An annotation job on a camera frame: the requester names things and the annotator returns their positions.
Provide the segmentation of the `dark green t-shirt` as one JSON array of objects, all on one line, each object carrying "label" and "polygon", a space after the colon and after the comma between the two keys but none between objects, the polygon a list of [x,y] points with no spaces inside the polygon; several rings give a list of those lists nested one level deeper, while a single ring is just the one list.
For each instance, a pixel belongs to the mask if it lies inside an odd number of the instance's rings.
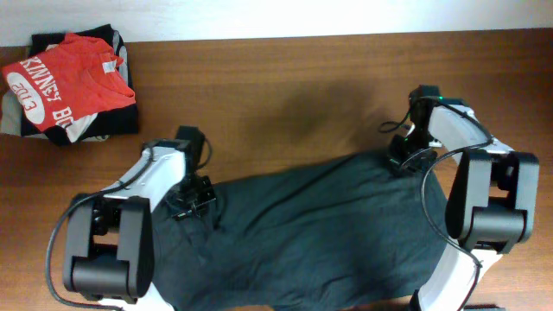
[{"label": "dark green t-shirt", "polygon": [[437,179],[394,175],[381,151],[216,184],[200,219],[153,213],[155,274],[178,310],[268,305],[337,310],[402,297],[432,274],[444,242]]}]

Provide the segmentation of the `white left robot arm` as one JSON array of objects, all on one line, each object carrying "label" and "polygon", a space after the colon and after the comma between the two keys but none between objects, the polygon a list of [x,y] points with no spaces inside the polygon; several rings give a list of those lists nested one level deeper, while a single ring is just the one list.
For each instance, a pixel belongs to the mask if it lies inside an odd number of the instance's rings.
[{"label": "white left robot arm", "polygon": [[215,200],[196,127],[182,126],[173,139],[144,144],[138,162],[109,187],[79,194],[62,214],[67,225],[62,282],[96,310],[170,310],[155,284],[152,213],[168,207],[171,220],[200,219]]}]

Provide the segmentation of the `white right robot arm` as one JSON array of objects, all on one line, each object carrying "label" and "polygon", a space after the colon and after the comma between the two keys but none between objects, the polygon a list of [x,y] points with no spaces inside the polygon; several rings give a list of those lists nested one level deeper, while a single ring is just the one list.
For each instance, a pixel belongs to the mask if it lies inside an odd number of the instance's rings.
[{"label": "white right robot arm", "polygon": [[379,132],[406,129],[388,148],[392,170],[419,173],[420,199],[427,203],[429,176],[451,158],[457,165],[445,207],[445,229],[428,218],[446,247],[429,280],[410,298],[410,310],[465,310],[485,273],[533,231],[539,160],[518,152],[485,128],[460,98],[441,95],[438,86],[410,92],[399,122]]}]

